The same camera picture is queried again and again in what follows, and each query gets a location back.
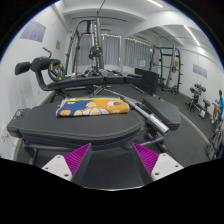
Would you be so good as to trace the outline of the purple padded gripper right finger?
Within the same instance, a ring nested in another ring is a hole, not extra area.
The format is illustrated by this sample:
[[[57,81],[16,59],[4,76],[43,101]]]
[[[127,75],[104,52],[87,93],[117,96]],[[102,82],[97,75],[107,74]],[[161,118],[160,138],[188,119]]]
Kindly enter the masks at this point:
[[[144,184],[149,184],[183,169],[183,166],[167,153],[156,152],[133,144],[133,156]]]

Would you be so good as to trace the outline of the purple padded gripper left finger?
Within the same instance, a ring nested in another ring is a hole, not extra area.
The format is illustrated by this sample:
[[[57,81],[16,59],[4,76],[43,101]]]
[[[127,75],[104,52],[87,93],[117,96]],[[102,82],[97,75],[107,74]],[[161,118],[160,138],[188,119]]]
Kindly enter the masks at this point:
[[[70,182],[80,183],[91,154],[92,145],[86,144],[65,156],[56,155],[42,169]]]

